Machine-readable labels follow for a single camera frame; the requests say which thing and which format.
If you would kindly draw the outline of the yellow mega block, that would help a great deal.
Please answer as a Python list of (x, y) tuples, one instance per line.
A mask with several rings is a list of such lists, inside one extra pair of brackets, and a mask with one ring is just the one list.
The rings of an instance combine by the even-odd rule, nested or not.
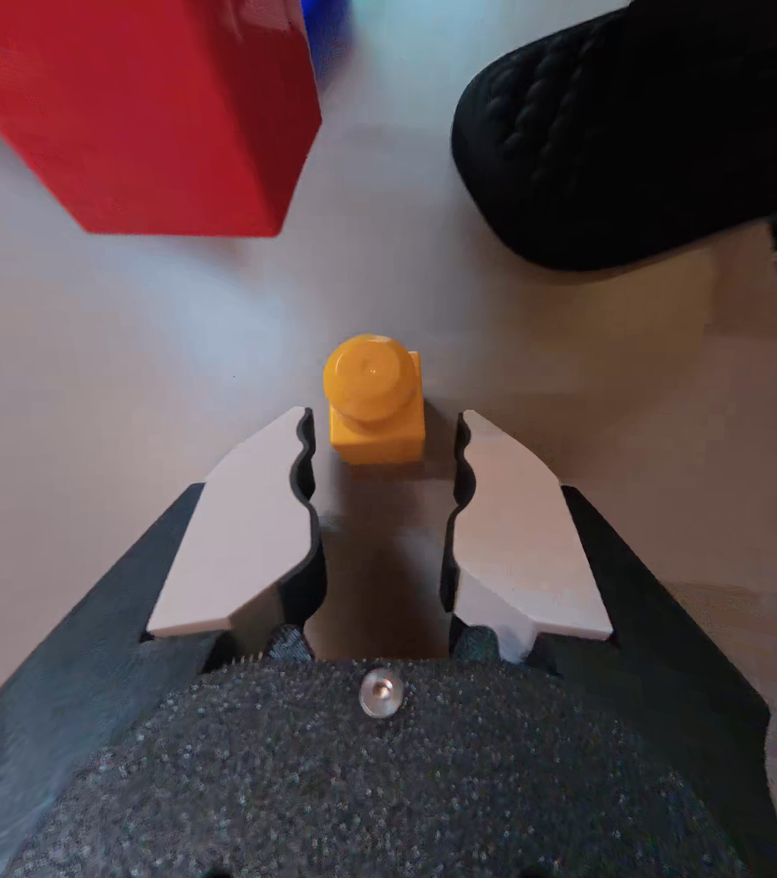
[(329, 442), (352, 466), (416, 462), (426, 440), (420, 355), (384, 335), (341, 343), (323, 369)]

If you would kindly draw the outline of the black textured pad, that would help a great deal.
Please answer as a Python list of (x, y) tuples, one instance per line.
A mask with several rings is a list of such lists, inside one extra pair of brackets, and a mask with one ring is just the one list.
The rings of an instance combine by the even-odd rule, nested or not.
[(618, 269), (769, 214), (669, 2), (631, 2), (517, 48), (468, 83), (451, 155), (515, 255)]

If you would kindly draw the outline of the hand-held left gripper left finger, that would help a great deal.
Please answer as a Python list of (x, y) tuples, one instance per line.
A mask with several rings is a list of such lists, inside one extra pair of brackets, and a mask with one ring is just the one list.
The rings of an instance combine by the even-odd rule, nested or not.
[(207, 476), (146, 627), (155, 639), (228, 635), (239, 657), (266, 653), (282, 626), (324, 603), (314, 413), (292, 407)]

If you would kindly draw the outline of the blue plastic bin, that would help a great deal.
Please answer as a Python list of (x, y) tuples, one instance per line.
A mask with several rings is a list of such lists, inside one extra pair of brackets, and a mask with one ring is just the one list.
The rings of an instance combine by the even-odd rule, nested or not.
[(351, 43), (350, 1), (302, 1), (310, 56), (317, 82), (344, 61)]

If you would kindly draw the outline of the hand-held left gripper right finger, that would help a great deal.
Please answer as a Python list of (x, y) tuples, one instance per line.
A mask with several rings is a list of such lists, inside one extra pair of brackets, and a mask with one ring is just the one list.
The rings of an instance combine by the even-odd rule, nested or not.
[(608, 642), (614, 627), (558, 477), (476, 411), (460, 413), (441, 571), (453, 620), (489, 629), (507, 662), (540, 635)]

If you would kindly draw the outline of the red mega block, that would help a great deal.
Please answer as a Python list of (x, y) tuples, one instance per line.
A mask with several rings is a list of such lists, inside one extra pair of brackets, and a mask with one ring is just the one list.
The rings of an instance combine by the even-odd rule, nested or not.
[(272, 238), (321, 126), (298, 1), (0, 1), (0, 136), (87, 232)]

